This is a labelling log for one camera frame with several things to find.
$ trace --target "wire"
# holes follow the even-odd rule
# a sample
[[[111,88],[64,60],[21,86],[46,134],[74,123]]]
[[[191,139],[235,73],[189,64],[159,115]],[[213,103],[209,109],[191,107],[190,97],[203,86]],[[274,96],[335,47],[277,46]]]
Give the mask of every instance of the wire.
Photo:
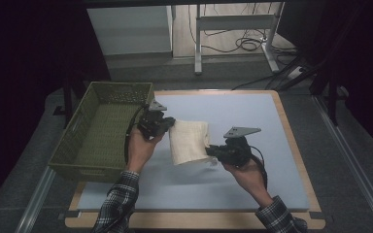
[[[268,8],[268,13],[267,14],[269,14],[269,11],[271,11],[271,6],[272,6],[272,2],[269,3],[269,8]]]
[[[276,73],[276,74],[274,74],[274,75],[267,76],[267,77],[264,77],[264,78],[261,78],[261,79],[255,80],[255,81],[251,81],[251,82],[248,82],[248,83],[242,83],[242,84],[239,84],[239,85],[233,87],[231,90],[236,90],[236,89],[238,89],[238,88],[240,88],[240,87],[242,87],[242,86],[245,86],[245,85],[249,85],[249,84],[258,83],[258,82],[261,82],[261,81],[264,81],[264,80],[272,79],[272,80],[267,84],[267,86],[265,87],[265,89],[268,89],[269,86],[271,85],[271,83],[274,82],[275,79],[276,79],[278,76],[280,76],[280,75],[282,75],[284,72],[286,72],[286,71],[287,71],[290,67],[292,67],[296,62],[298,62],[300,58],[301,58],[301,56],[298,55],[297,57],[295,57],[295,58],[292,60],[292,62],[291,62],[288,66],[284,67],[280,72],[278,72],[278,73]]]
[[[254,4],[253,14],[254,14],[254,13],[255,13],[255,14],[258,14],[258,9],[259,9],[259,6],[260,6],[261,4],[258,3],[258,6],[256,6],[256,8],[255,8],[255,5],[256,5],[256,3]]]
[[[261,158],[262,158],[262,163],[263,163],[263,165],[264,165],[264,167],[265,167],[265,159],[263,158],[263,155],[262,155],[262,153],[261,153],[261,150],[259,150],[258,148],[256,148],[256,147],[253,147],[253,146],[250,146],[252,149],[255,149],[255,150],[257,150],[258,152],[259,152],[259,154],[261,155]]]
[[[213,4],[213,7],[214,7],[214,11],[217,13],[217,15],[219,15],[219,13],[217,12],[217,9],[215,9],[215,4]]]
[[[247,5],[245,6],[245,8],[242,10],[241,14],[244,13],[245,9],[247,9],[247,8],[248,9],[250,8],[250,4],[249,3],[247,3]]]
[[[188,5],[188,9],[187,10],[188,10],[189,33],[190,33],[190,36],[192,38],[193,43],[196,44],[195,38],[193,37],[192,27],[191,27],[191,22],[190,22],[190,5]],[[204,16],[205,16],[205,14],[206,14],[206,5],[204,7]],[[205,31],[204,32],[208,36],[213,36],[213,35],[221,34],[221,33],[228,32],[228,31],[231,31],[231,30],[223,30],[223,31],[220,31],[220,32],[212,33],[212,34],[207,34]],[[206,49],[215,50],[215,51],[224,52],[224,53],[233,52],[233,51],[236,51],[238,49],[242,49],[242,50],[245,50],[245,51],[254,51],[254,50],[257,50],[261,46],[262,42],[260,40],[258,40],[258,39],[248,38],[247,37],[248,36],[248,32],[249,32],[249,30],[245,30],[243,36],[235,41],[235,46],[236,46],[235,49],[232,49],[232,50],[219,50],[219,49],[216,49],[216,48],[213,48],[213,47],[209,47],[209,46],[201,46],[201,48],[206,48]]]
[[[143,109],[146,109],[147,107],[149,106],[149,104],[145,104],[143,106],[140,106],[134,113],[134,115],[132,116],[132,119],[129,121],[129,124],[128,124],[128,128],[126,129],[126,132],[125,132],[125,144],[124,144],[124,152],[123,152],[123,156],[125,157],[125,163],[128,163],[128,152],[129,152],[129,138],[130,138],[130,134],[131,134],[131,131],[132,131],[132,128],[133,126],[135,125],[135,119],[136,119],[136,116],[139,114],[139,112]]]
[[[277,55],[277,59],[276,59],[277,62],[279,62],[279,63],[281,63],[283,65],[289,65],[289,63],[285,63],[284,61],[280,60],[280,57],[282,57],[282,56],[294,56],[294,55],[292,55],[292,54]]]
[[[278,47],[272,46],[272,48],[274,48],[275,50],[297,50],[297,47],[294,47],[294,48],[278,48]]]

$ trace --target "green basket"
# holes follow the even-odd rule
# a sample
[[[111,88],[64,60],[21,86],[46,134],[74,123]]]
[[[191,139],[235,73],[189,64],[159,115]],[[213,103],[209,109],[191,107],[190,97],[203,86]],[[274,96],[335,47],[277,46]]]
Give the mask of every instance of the green basket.
[[[153,99],[152,83],[91,83],[49,166],[66,180],[114,183],[125,168],[129,121]]]

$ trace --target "wall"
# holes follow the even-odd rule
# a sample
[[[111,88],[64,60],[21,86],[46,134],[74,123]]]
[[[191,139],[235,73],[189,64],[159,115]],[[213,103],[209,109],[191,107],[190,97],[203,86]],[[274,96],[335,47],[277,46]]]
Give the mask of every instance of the wall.
[[[104,55],[172,50],[171,8],[88,9]]]

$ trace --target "wooden frame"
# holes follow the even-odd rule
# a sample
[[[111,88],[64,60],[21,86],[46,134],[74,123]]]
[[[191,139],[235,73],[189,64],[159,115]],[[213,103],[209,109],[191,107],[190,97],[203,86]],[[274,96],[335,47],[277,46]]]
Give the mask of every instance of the wooden frame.
[[[320,215],[321,207],[308,177],[298,146],[290,129],[287,115],[281,103],[280,96],[273,90],[173,90],[156,91],[155,95],[227,95],[227,94],[270,94],[274,100],[281,123],[286,132],[288,143],[303,182],[310,209],[308,212],[292,213],[303,218],[309,229],[323,229],[323,218],[312,218],[311,213]],[[72,199],[69,211],[76,211],[85,183],[79,183]],[[66,217],[65,224],[71,228],[91,228],[98,217],[98,212],[80,212],[77,217]],[[154,229],[264,229],[254,213],[134,213],[130,219],[131,228]]]

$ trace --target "cable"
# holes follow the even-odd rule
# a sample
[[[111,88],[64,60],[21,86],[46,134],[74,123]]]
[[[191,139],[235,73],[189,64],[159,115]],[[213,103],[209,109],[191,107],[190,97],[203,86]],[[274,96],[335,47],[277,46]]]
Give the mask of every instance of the cable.
[[[124,144],[124,157],[125,157],[125,163],[127,164],[128,163],[128,152],[129,152],[129,138],[131,136],[131,131],[132,131],[132,128],[133,126],[135,125],[135,119],[136,119],[136,116],[139,114],[139,112],[143,109],[146,109],[147,107],[149,106],[149,104],[145,104],[143,106],[140,106],[134,113],[134,115],[132,116],[132,119],[129,121],[129,124],[128,124],[128,128],[126,129],[126,132],[125,132],[125,144]]]
[[[217,9],[215,9],[215,4],[213,4],[213,8],[214,8],[214,11],[217,13],[217,15],[219,15],[219,13],[217,12]]]
[[[242,10],[241,14],[245,12],[245,9],[247,9],[247,8],[249,9],[249,7],[250,7],[250,4],[247,3],[247,5],[245,6],[245,8]]]
[[[294,47],[294,48],[278,48],[275,46],[271,46],[271,47],[274,48],[275,50],[298,50],[297,47]]]
[[[250,146],[250,148],[255,149],[255,150],[257,150],[257,151],[259,152],[259,154],[261,155],[261,158],[262,158],[262,163],[263,163],[263,165],[265,166],[265,159],[263,158],[263,155],[262,155],[262,153],[261,153],[261,150],[259,150],[259,149],[256,148],[256,147],[253,147],[253,146]]]
[[[292,62],[289,63],[289,65],[287,65],[286,67],[284,67],[283,70],[281,70],[279,73],[277,73],[277,76],[275,76],[266,86],[265,86],[265,89],[271,89],[271,84],[276,81],[276,79],[278,78],[279,75],[282,75],[283,73],[285,73],[286,71],[289,70],[289,68],[291,68],[296,62],[298,62],[299,60],[301,59],[301,55],[297,55],[293,60]]]
[[[259,6],[260,6],[261,4],[258,3],[258,6],[256,6],[256,8],[255,8],[255,5],[256,5],[256,3],[254,4],[253,15],[258,14],[258,9],[259,9]]]
[[[280,87],[280,85],[283,83],[284,79],[289,75],[289,73],[290,73],[290,70],[288,70],[287,73],[281,77],[280,82],[272,89],[277,90]]]
[[[288,66],[284,67],[283,70],[281,70],[280,72],[278,72],[278,73],[276,73],[276,74],[274,74],[274,75],[267,76],[267,77],[264,77],[264,78],[261,78],[261,79],[255,80],[255,81],[251,81],[251,82],[248,82],[248,83],[242,83],[242,84],[239,84],[239,85],[233,87],[231,90],[236,90],[236,89],[238,89],[238,88],[240,88],[240,87],[242,87],[242,86],[249,85],[249,84],[253,84],[253,83],[258,83],[258,82],[261,82],[261,81],[268,80],[268,79],[271,79],[271,78],[272,78],[271,82],[268,83],[268,85],[265,87],[265,89],[268,89],[269,85],[270,85],[272,82],[275,81],[274,78],[278,77],[279,75],[282,75],[285,71],[287,71],[290,67],[292,67],[296,62],[298,62],[298,60],[299,60],[300,58],[301,58],[301,56],[298,55],[297,57],[295,57],[295,59],[292,60],[292,62],[291,62]]]
[[[190,36],[192,38],[193,43],[196,44],[195,38],[193,37],[193,33],[192,33],[191,23],[190,23],[190,5],[188,5],[188,9],[187,10],[188,10],[189,33],[190,33]],[[221,33],[227,32],[227,31],[231,31],[231,30],[223,30],[221,32],[216,32],[216,33],[207,34],[207,35],[208,36],[212,36],[212,35],[221,34]],[[206,49],[215,50],[215,51],[224,52],[224,53],[233,52],[233,51],[236,51],[238,49],[243,49],[245,51],[254,51],[254,50],[257,50],[261,46],[262,42],[260,40],[258,40],[258,39],[247,38],[248,32],[249,32],[249,30],[245,30],[243,36],[235,41],[235,46],[236,46],[235,49],[232,49],[232,50],[219,50],[219,49],[216,49],[216,48],[213,48],[213,47],[209,47],[209,46],[201,46],[201,48],[206,48]],[[254,48],[248,49],[248,48],[245,48],[245,45],[252,45],[252,46],[254,46]]]
[[[268,8],[268,13],[267,14],[269,14],[269,11],[271,11],[271,6],[272,6],[272,2],[269,3],[269,8]]]
[[[292,54],[284,54],[284,55],[277,55],[277,62],[283,64],[283,65],[289,65],[289,63],[284,63],[282,60],[280,60],[280,57],[282,56],[295,56],[295,55],[292,55]]]

